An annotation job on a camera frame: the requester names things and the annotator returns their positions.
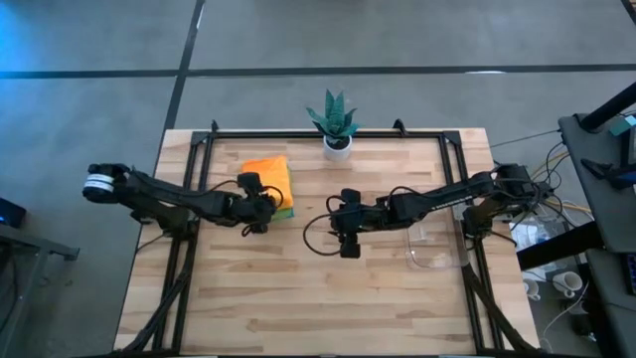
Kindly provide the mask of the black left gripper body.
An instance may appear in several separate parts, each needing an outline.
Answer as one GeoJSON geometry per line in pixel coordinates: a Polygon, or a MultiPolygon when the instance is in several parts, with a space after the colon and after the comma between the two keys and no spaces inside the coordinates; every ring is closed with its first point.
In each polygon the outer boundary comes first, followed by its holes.
{"type": "Polygon", "coordinates": [[[268,194],[248,195],[231,204],[231,214],[238,223],[244,224],[242,235],[265,234],[276,210],[276,201],[268,194]]]}

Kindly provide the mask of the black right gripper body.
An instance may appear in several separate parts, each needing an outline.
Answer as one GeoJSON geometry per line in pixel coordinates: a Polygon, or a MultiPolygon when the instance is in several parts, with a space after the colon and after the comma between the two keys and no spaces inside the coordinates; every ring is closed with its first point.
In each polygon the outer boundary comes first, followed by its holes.
{"type": "Polygon", "coordinates": [[[331,235],[336,236],[340,244],[355,242],[365,219],[380,215],[384,206],[369,206],[362,203],[362,194],[354,189],[342,189],[339,195],[327,198],[331,235]]]}

